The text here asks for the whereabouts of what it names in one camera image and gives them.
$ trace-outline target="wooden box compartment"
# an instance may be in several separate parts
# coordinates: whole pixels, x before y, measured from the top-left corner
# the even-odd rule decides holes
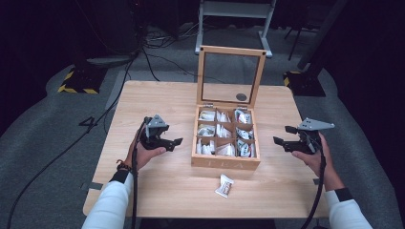
[[[211,53],[223,55],[224,58],[237,56],[256,61],[252,83],[225,83],[222,86],[225,85],[228,90],[216,91],[218,84],[204,81],[212,78],[209,76],[212,74],[206,75],[210,68],[207,60]],[[256,170],[259,166],[260,150],[254,103],[265,60],[266,51],[262,50],[201,46],[192,166],[240,170]]]

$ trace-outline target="person's right hand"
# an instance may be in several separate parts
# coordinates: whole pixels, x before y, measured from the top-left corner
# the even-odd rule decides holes
[[[333,163],[330,155],[330,148],[328,146],[325,137],[319,133],[322,142],[322,149],[327,161],[327,166],[325,167],[324,183],[326,191],[344,188],[342,180],[333,168]],[[304,161],[306,165],[319,177],[321,171],[321,152],[316,152],[313,155],[307,155],[299,151],[293,151],[291,153],[293,156]]]

